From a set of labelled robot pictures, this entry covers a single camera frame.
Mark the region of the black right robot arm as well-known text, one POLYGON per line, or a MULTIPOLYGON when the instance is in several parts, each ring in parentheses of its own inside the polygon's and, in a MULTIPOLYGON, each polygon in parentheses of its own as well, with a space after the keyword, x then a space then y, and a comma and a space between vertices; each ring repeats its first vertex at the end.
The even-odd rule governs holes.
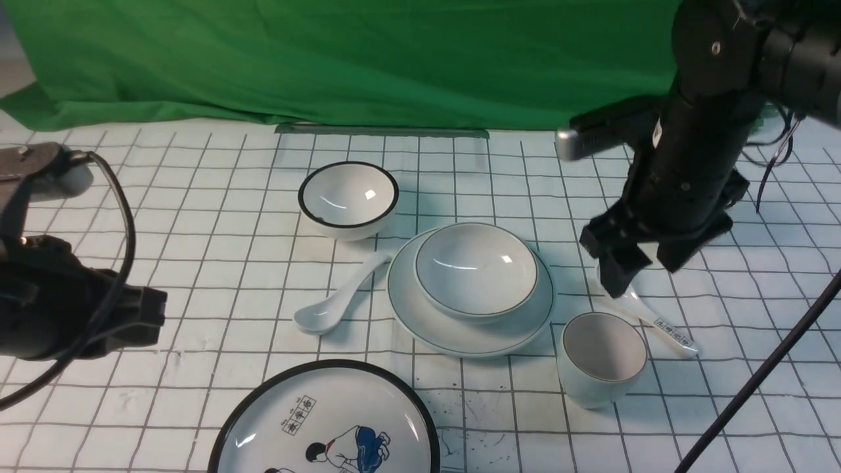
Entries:
POLYGON ((618 298, 651 263, 674 273, 728 233, 729 207, 748 180, 735 168, 769 102, 839 126, 839 2, 684 1, 673 19, 675 79, 570 121, 583 135, 576 158, 627 145, 633 164, 622 195, 583 228, 604 290, 618 298))

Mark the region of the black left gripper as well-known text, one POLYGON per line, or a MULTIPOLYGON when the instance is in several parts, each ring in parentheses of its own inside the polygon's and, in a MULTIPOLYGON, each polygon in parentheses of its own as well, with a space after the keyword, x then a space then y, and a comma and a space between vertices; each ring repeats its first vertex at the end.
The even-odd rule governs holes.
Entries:
MULTIPOLYGON (((92 321, 117 272, 85 267, 68 242, 42 235, 2 240, 1 276, 1 353, 51 361, 92 321)), ((156 288, 124 287, 80 359, 155 345, 165 323, 167 299, 156 288)))

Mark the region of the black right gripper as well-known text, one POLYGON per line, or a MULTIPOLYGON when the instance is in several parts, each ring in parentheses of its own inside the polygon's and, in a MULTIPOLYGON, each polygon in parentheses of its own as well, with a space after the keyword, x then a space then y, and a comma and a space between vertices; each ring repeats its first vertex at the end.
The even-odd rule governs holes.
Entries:
POLYGON ((674 273, 703 246, 733 227, 728 210, 748 191, 735 168, 695 162, 676 168, 635 158, 619 200, 581 231, 580 243, 599 261, 599 281, 613 299, 657 261, 674 273))

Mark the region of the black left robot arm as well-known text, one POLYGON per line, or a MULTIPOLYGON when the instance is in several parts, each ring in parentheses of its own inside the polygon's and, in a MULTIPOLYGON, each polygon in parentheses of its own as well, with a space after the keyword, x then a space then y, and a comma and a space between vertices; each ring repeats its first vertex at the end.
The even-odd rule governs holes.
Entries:
POLYGON ((86 267, 69 242, 24 236, 30 204, 86 192, 92 171, 58 143, 2 150, 2 342, 4 356, 51 361, 79 338, 118 274, 86 267))

